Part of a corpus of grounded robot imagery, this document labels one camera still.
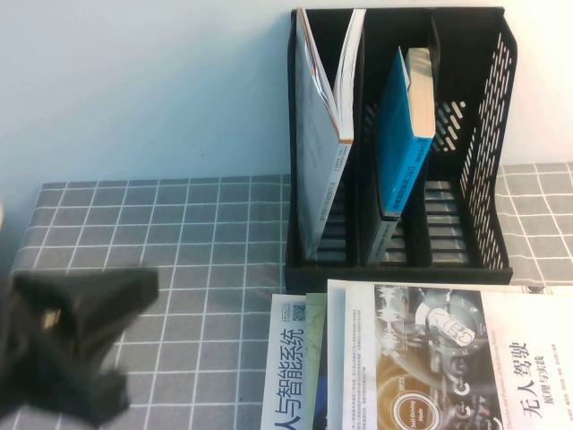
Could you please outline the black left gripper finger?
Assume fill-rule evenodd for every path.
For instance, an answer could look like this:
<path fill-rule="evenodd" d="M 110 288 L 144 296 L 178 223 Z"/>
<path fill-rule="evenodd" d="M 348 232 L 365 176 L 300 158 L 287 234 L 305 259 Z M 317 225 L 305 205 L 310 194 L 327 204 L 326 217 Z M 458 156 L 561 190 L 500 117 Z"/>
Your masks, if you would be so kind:
<path fill-rule="evenodd" d="M 116 370 L 82 377 L 73 395 L 73 415 L 88 424 L 106 424 L 129 408 L 127 377 Z"/>
<path fill-rule="evenodd" d="M 85 331 L 122 331 L 158 299 L 158 270 L 128 268 L 86 275 L 78 287 Z"/>

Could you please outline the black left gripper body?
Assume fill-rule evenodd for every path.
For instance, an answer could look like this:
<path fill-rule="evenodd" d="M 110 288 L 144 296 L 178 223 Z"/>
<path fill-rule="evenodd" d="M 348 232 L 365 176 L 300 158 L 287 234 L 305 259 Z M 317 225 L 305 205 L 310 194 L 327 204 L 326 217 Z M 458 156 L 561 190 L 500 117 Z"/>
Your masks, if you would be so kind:
<path fill-rule="evenodd" d="M 106 274 L 19 271 L 10 284 L 9 378 L 105 373 Z"/>

